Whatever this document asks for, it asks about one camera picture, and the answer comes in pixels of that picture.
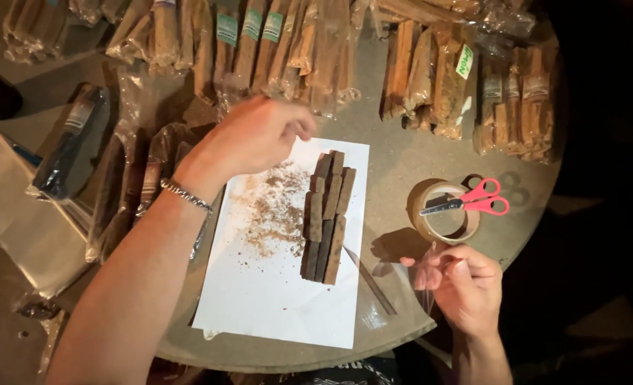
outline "wood dust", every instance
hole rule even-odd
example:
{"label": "wood dust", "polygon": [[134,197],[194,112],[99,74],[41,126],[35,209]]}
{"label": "wood dust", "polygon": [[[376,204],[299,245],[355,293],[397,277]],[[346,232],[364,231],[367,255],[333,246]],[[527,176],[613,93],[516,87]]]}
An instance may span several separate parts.
{"label": "wood dust", "polygon": [[299,169],[294,162],[283,162],[266,173],[249,176],[245,182],[246,194],[231,196],[250,208],[252,214],[244,241],[257,251],[258,257],[274,256],[286,245],[295,258],[302,257],[305,209],[303,205],[295,206],[295,196],[303,195],[309,181],[309,172]]}

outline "green sticker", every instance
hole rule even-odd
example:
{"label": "green sticker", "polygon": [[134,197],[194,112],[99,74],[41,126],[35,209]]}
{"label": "green sticker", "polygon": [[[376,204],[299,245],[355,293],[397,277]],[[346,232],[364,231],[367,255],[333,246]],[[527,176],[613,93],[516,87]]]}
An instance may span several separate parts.
{"label": "green sticker", "polygon": [[283,24],[283,15],[276,12],[270,12],[266,15],[264,22],[264,32],[261,33],[262,39],[278,42],[281,37],[281,24]]}
{"label": "green sticker", "polygon": [[226,14],[217,14],[217,39],[235,47],[238,39],[238,22]]}
{"label": "green sticker", "polygon": [[463,45],[463,48],[461,49],[461,56],[458,58],[457,74],[461,75],[464,79],[468,79],[468,74],[471,72],[472,66],[473,51],[471,51],[471,48],[468,48],[467,45]]}
{"label": "green sticker", "polygon": [[261,31],[261,13],[250,8],[245,14],[243,22],[243,33],[250,36],[253,40],[260,38]]}

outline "tape roll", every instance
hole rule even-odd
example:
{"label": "tape roll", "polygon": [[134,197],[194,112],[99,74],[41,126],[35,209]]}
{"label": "tape roll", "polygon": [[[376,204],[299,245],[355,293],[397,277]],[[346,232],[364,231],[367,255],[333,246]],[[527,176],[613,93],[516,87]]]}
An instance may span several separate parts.
{"label": "tape roll", "polygon": [[466,194],[466,189],[463,186],[451,184],[447,181],[438,182],[427,188],[419,197],[414,201],[414,226],[416,230],[428,241],[435,241],[441,239],[445,242],[463,242],[470,238],[478,229],[478,224],[481,220],[481,214],[479,211],[463,211],[465,216],[461,228],[451,234],[440,234],[432,228],[429,219],[432,218],[432,214],[428,216],[421,216],[418,214],[421,210],[426,208],[426,202],[431,200],[431,196],[437,193],[447,193],[453,197],[460,197]]}

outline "hand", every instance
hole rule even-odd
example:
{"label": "hand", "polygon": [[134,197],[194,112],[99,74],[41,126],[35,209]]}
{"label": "hand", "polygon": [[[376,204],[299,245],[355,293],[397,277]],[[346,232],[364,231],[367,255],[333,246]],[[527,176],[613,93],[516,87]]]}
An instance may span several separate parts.
{"label": "hand", "polygon": [[[401,262],[408,267],[415,261],[402,258]],[[469,337],[498,335],[502,269],[495,260],[468,245],[433,242],[416,266],[415,289],[432,290],[453,328]]]}
{"label": "hand", "polygon": [[295,143],[312,138],[316,124],[304,107],[255,97],[234,107],[189,153],[175,180],[194,193],[196,180],[209,184],[210,170],[221,188],[241,174],[255,174],[283,162]]}

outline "red scissors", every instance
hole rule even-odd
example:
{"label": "red scissors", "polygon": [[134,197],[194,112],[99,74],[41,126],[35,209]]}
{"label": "red scissors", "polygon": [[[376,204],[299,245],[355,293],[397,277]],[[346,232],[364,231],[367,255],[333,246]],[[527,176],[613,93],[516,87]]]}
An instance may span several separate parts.
{"label": "red scissors", "polygon": [[[488,182],[492,182],[497,186],[493,192],[485,191],[485,187]],[[443,204],[423,209],[419,212],[419,214],[423,216],[434,212],[463,208],[464,210],[484,211],[492,215],[504,215],[509,212],[509,201],[498,195],[501,190],[502,186],[499,184],[497,179],[485,178],[481,180],[478,186],[476,186],[473,190],[466,192],[466,194],[458,198],[450,199]],[[495,211],[492,209],[492,203],[496,201],[504,202],[504,209],[502,211]]]}

